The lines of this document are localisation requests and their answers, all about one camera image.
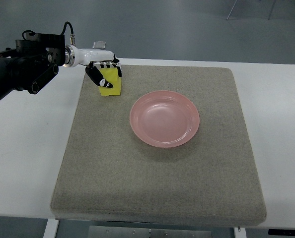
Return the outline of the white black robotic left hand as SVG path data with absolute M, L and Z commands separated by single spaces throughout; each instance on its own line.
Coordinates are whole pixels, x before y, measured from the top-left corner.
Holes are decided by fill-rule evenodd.
M 111 51 L 100 49 L 78 49 L 73 45 L 65 46 L 64 67 L 75 67 L 79 64 L 86 66 L 85 72 L 98 87 L 112 88 L 110 83 L 106 82 L 99 69 L 95 66 L 99 63 L 103 66 L 111 65 L 118 69 L 118 74 L 122 77 L 121 64 L 119 59 Z

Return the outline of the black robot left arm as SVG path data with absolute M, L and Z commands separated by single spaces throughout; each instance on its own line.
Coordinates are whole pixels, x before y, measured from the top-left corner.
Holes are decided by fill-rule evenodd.
M 0 52 L 0 100 L 13 90 L 37 94 L 69 61 L 65 30 L 61 34 L 25 30 L 15 44 Z

